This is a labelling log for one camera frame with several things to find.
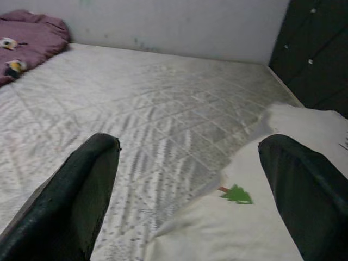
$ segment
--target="quilted pattern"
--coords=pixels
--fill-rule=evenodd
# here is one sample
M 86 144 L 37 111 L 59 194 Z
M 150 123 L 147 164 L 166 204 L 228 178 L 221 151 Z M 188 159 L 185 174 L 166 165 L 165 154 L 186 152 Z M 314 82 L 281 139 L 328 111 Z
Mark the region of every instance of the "quilted pattern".
M 216 186 L 258 115 L 295 99 L 262 65 L 71 44 L 0 89 L 0 231 L 95 132 L 120 138 L 92 260 L 142 260 L 156 229 Z

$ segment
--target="fabric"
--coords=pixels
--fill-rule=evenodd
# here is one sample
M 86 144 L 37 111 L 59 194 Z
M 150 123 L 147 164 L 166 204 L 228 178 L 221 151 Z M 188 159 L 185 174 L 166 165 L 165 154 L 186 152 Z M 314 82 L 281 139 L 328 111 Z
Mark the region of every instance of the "fabric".
M 323 154 L 348 178 L 348 120 L 339 113 L 274 104 L 265 111 L 250 140 L 276 133 Z
M 0 86 L 13 80 L 4 75 L 6 62 L 22 60 L 27 63 L 27 70 L 30 70 L 60 53 L 70 39 L 67 26 L 61 19 L 34 15 L 25 10 L 0 16 L 1 37 L 12 38 L 27 45 L 18 45 L 13 51 L 0 48 Z
M 252 204 L 237 204 L 216 191 L 197 199 L 164 223 L 145 261 L 301 261 L 258 159 L 258 139 L 223 170 L 223 187 L 243 187 Z
M 197 199 L 162 225 L 147 247 L 146 261 L 302 260 L 277 211 L 258 144 L 275 133 L 290 136 L 323 154 L 347 177 L 348 120 L 334 111 L 274 104 L 254 129 L 222 171 L 222 186 L 231 188 L 227 193 L 237 186 L 251 202 L 244 196 L 246 202 L 240 203 L 248 204 L 236 204 L 238 199 L 229 201 L 220 191 Z
M 275 101 L 297 105 L 262 65 L 70 44 L 0 88 L 0 230 L 77 146 L 104 132 L 122 153 L 91 260 L 142 260 L 163 222 L 219 186 Z

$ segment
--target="black cabinet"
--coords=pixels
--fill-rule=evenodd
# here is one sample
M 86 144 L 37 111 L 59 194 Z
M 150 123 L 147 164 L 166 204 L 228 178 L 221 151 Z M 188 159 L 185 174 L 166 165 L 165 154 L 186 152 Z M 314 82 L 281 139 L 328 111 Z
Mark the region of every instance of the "black cabinet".
M 292 0 L 270 67 L 309 108 L 348 118 L 348 0 Z

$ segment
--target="purple blanket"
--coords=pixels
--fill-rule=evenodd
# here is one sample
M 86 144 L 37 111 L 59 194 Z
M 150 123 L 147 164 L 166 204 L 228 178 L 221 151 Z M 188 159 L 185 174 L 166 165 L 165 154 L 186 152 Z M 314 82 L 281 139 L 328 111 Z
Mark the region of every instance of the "purple blanket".
M 70 39 L 67 26 L 61 19 L 34 15 L 26 10 L 16 10 L 0 16 L 0 38 L 2 37 L 28 45 L 19 45 L 13 51 L 0 48 L 0 86 L 14 80 L 4 75 L 7 61 L 25 61 L 27 70 L 30 70 L 60 53 Z

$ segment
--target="white wall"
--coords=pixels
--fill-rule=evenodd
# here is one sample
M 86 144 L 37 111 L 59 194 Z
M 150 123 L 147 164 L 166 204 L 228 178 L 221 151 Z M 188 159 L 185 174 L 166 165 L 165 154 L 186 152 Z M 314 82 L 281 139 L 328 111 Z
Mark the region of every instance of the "white wall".
M 1 0 L 63 18 L 75 42 L 268 63 L 289 0 Z

